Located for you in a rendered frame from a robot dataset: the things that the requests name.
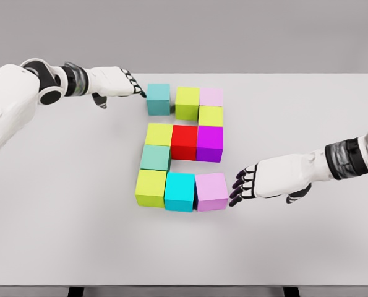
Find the mint green cube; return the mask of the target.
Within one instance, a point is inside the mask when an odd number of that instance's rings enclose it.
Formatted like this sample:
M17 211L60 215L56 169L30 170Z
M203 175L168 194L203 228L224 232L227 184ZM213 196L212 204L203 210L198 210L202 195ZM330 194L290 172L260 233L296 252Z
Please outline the mint green cube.
M140 169L169 171L171 163L170 146L144 145Z

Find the cyan cube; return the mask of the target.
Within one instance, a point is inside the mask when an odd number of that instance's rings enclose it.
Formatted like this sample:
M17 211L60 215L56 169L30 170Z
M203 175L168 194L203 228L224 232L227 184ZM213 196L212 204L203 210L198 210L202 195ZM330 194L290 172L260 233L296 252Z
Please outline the cyan cube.
M194 209L195 175L168 172L165 186L165 209L192 212Z

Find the pale pink cube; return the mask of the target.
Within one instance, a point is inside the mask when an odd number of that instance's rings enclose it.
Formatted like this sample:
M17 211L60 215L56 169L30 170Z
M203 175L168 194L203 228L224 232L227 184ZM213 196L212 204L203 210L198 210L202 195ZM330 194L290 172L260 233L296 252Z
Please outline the pale pink cube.
M223 106L223 89L200 88L199 105L201 106Z

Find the teal cube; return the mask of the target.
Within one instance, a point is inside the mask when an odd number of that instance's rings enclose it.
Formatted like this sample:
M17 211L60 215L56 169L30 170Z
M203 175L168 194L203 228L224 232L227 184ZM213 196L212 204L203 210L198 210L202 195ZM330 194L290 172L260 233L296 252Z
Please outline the teal cube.
M150 116L169 116L170 84L147 85L147 109Z

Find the red cube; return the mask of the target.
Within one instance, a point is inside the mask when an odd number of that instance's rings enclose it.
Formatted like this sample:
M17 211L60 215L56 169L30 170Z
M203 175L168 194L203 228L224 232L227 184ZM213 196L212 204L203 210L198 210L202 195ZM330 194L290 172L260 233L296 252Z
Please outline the red cube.
M174 125L171 140L173 160L196 160L197 126Z

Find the purple cube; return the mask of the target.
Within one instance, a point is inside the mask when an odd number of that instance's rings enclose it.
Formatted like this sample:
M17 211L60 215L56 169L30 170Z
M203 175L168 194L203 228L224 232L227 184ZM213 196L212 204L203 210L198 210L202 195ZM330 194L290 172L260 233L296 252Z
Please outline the purple cube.
M223 144L223 127L199 126L196 160L220 163Z

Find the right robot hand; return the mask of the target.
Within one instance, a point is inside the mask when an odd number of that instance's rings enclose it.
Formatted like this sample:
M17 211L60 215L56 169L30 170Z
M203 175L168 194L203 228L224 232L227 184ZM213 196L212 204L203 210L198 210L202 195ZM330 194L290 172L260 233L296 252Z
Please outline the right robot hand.
M230 207L246 199L286 196L288 204L304 197L312 182L302 168L304 156L290 154L262 160L236 175Z

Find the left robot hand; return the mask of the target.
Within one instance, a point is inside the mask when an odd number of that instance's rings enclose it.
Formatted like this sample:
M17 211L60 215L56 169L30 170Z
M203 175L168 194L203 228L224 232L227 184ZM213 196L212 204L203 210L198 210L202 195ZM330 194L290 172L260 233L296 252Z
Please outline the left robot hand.
M134 76L127 70L117 66L94 67L87 70L88 90L96 106L106 109L108 97L128 97L139 94L147 95Z

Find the yellow-green cube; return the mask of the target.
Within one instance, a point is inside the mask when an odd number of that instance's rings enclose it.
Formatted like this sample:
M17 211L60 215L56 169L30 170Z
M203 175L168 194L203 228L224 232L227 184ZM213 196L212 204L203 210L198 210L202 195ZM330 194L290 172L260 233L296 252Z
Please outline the yellow-green cube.
M223 127L223 107L200 105L199 126Z
M175 115L178 120L198 121L200 89L178 87L175 98Z
M142 207L165 207L166 171L140 170L135 187L135 198Z
M145 138L145 145L170 146L173 125L165 123L149 123Z

